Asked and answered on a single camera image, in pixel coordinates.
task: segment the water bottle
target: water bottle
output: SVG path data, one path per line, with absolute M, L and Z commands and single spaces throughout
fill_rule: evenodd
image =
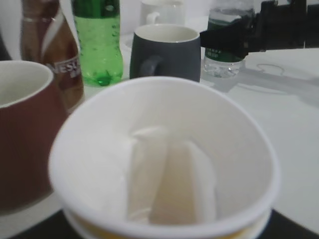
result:
M 208 29 L 223 28 L 239 18 L 253 17 L 254 14 L 253 0 L 213 0 L 209 11 Z M 204 69 L 213 77 L 234 77 L 243 64 L 243 59 L 231 53 L 206 48 Z
M 121 81 L 120 0 L 72 0 L 82 77 L 87 85 Z

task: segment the brown bottle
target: brown bottle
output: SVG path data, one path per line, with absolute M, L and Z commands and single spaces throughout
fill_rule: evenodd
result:
M 21 57 L 48 66 L 65 105 L 73 111 L 83 99 L 78 48 L 59 0 L 22 0 Z

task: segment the paper cup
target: paper cup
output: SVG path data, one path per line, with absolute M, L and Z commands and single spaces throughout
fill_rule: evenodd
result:
M 191 136 L 210 156 L 215 221 L 154 226 L 126 219 L 128 135 L 157 125 Z M 209 87 L 173 77 L 123 82 L 80 106 L 55 140 L 49 174 L 64 209 L 96 239 L 236 238 L 271 208 L 280 181 L 272 146 L 241 107 Z

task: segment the table surface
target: table surface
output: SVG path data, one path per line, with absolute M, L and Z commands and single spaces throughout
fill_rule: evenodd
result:
M 130 54 L 123 50 L 128 76 Z M 278 153 L 282 189 L 275 209 L 319 234 L 319 50 L 250 54 L 231 80 L 202 75 L 202 84 L 224 92 L 264 129 Z M 86 98 L 103 88 L 85 87 Z M 54 194 L 22 212 L 0 216 L 0 239 L 28 229 L 60 210 Z

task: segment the white mug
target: white mug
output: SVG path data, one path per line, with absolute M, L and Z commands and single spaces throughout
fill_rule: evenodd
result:
M 170 23 L 185 24 L 183 0 L 141 0 L 141 25 Z

